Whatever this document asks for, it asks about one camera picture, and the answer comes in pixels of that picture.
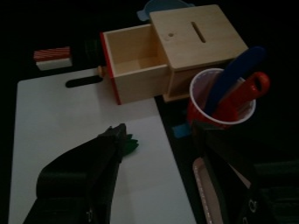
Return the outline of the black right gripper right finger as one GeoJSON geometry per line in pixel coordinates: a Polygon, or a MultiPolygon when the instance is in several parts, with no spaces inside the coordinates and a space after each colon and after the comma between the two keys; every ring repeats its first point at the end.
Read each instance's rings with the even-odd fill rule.
{"type": "Polygon", "coordinates": [[[258,190],[254,165],[230,143],[226,130],[194,122],[191,135],[199,157],[192,163],[208,224],[271,224],[274,217],[258,190]]]}

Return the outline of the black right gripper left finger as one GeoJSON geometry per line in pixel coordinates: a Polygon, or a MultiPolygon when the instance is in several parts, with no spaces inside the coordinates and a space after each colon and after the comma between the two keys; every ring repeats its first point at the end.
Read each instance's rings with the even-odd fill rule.
{"type": "Polygon", "coordinates": [[[119,124],[45,165],[23,224],[110,224],[126,142],[127,126],[119,124]]]}

